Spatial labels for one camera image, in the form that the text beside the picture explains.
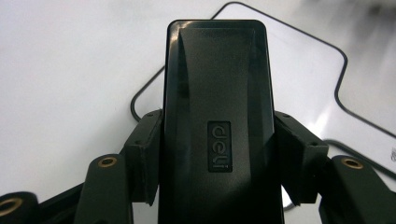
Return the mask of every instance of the rectangular label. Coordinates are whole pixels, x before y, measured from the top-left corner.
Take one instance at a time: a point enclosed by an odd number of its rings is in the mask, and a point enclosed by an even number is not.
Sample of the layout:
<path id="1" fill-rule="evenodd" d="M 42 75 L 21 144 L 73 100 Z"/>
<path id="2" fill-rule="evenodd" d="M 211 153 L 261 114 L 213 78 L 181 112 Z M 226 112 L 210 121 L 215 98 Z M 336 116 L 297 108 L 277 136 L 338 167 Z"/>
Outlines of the rectangular label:
<path id="1" fill-rule="evenodd" d="M 231 142 L 231 123 L 229 121 L 209 121 L 207 123 L 209 172 L 230 173 L 233 171 Z"/>

